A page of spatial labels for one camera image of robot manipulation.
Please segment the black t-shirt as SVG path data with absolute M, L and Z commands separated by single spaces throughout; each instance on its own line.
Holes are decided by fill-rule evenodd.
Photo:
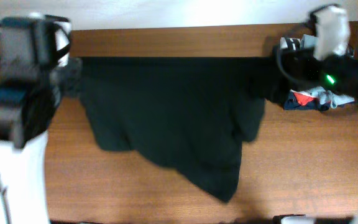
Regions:
M 85 57 L 80 99 L 102 150 L 136 150 L 228 202 L 242 144 L 288 91 L 269 57 Z

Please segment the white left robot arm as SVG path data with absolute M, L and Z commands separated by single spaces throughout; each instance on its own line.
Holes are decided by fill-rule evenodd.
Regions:
M 49 223 L 44 159 L 63 97 L 80 92 L 71 22 L 32 13 L 0 20 L 0 223 Z

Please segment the navy red garment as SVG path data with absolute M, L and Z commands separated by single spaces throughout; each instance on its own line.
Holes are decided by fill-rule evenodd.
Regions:
M 288 98 L 283 104 L 284 110 L 316 110 L 327 111 L 331 108 L 331 103 L 320 103 L 317 96 L 310 96 L 296 91 L 290 91 Z

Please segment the white garment in pile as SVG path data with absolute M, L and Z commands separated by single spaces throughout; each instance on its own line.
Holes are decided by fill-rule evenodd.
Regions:
M 303 48 L 301 39 L 282 37 L 280 39 L 280 48 L 282 50 L 287 49 L 291 51 L 300 50 Z

